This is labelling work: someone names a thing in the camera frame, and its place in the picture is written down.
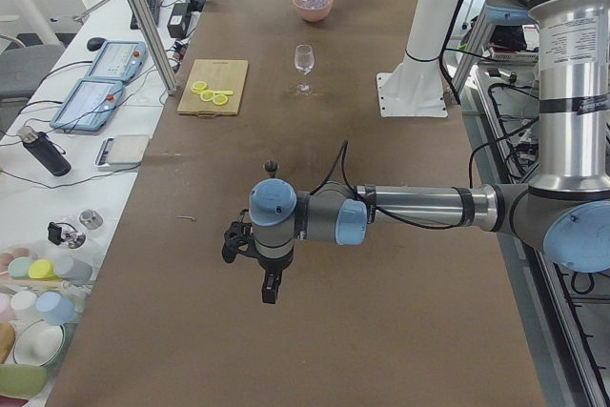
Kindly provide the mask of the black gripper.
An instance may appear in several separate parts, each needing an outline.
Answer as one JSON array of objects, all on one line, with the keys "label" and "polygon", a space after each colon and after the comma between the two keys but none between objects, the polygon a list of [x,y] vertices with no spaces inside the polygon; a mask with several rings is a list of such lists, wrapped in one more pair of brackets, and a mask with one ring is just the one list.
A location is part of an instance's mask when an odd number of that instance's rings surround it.
[{"label": "black gripper", "polygon": [[221,254],[226,263],[233,263],[239,254],[256,259],[265,271],[261,287],[262,301],[265,304],[276,304],[282,273],[292,263],[293,252],[294,249],[291,248],[283,255],[263,254],[255,246],[253,224],[233,221],[224,233]]}]

